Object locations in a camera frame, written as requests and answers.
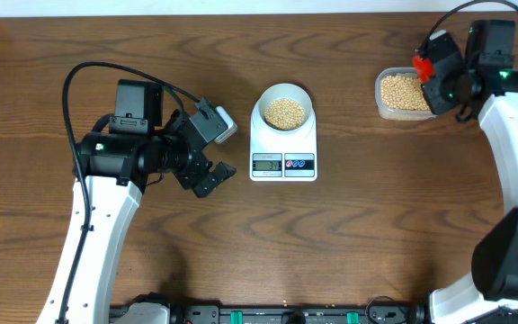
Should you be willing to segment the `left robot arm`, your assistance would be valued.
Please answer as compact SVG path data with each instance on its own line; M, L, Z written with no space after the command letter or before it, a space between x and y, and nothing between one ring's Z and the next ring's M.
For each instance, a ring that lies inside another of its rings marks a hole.
M168 85L122 79L113 114L76 144L77 181L65 245L40 323L106 323L130 222L149 176L172 174L198 198L236 173L203 150L236 132L227 111L201 98L194 115L179 106L163 121Z

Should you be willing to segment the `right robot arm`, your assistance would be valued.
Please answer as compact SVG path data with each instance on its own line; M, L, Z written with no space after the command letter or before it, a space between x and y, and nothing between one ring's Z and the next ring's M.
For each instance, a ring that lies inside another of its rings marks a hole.
M431 112L462 108L457 120L475 120L492 149L504 217L476 245L469 272L431 292L411 315L414 323L473 323L518 312L518 69L515 23L478 20L465 49L446 31L431 30L413 64Z

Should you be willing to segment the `red plastic measuring scoop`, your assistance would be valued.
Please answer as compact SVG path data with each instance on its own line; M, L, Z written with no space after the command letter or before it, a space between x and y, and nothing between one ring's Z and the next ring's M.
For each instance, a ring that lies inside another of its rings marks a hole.
M423 58L420 55L415 55L413 57L413 66L415 68L417 77L423 84L428 82L435 75L433 62L429 58Z

